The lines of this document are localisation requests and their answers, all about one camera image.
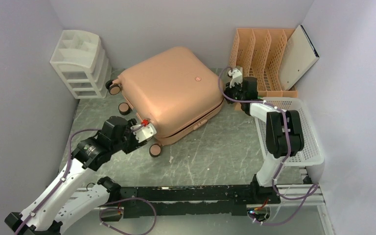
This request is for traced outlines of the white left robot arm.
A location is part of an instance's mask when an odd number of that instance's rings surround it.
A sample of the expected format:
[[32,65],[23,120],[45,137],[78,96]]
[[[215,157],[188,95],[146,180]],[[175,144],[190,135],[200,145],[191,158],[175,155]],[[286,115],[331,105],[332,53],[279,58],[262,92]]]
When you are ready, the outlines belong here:
[[66,165],[52,183],[21,212],[11,212],[4,220],[16,235],[60,235],[77,219],[93,207],[117,204],[121,186],[110,177],[97,181],[94,189],[79,196],[76,202],[70,197],[79,186],[94,175],[117,152],[129,154],[144,146],[157,133],[148,120],[141,123],[133,118],[111,116],[95,134],[69,150]]

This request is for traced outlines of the pink hard-shell suitcase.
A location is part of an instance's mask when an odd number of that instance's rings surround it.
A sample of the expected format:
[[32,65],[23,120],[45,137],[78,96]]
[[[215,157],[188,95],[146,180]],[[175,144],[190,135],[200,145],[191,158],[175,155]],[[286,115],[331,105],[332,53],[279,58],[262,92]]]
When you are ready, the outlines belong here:
[[161,145],[206,124],[222,108],[218,76],[186,47],[173,47],[124,70],[113,83]]

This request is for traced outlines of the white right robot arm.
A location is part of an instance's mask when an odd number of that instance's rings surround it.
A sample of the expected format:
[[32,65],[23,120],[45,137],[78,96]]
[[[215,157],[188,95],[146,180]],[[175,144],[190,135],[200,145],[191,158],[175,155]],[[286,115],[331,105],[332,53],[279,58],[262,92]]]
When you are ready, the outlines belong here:
[[218,85],[228,103],[239,103],[242,111],[265,124],[265,146],[269,155],[256,174],[258,185],[249,190],[250,198],[261,203],[268,197],[266,187],[274,187],[285,162],[305,145],[300,114],[296,110],[282,109],[267,100],[259,98],[257,82],[249,77],[240,82]]

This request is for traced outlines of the orange plastic file rack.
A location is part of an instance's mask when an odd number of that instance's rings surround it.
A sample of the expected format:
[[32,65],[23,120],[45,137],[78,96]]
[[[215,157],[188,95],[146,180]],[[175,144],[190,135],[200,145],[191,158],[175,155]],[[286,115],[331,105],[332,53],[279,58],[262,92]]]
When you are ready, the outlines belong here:
[[294,31],[292,28],[236,29],[229,66],[242,68],[243,76],[253,77],[260,97],[298,97],[295,86],[285,89],[280,84],[286,43]]

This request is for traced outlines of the white plastic drawer organizer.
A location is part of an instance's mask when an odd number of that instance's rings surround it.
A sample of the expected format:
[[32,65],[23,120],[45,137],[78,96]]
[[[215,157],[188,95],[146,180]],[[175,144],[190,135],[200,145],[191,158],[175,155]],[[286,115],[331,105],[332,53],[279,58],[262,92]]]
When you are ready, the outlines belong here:
[[63,30],[50,64],[76,99],[105,98],[112,66],[98,35]]

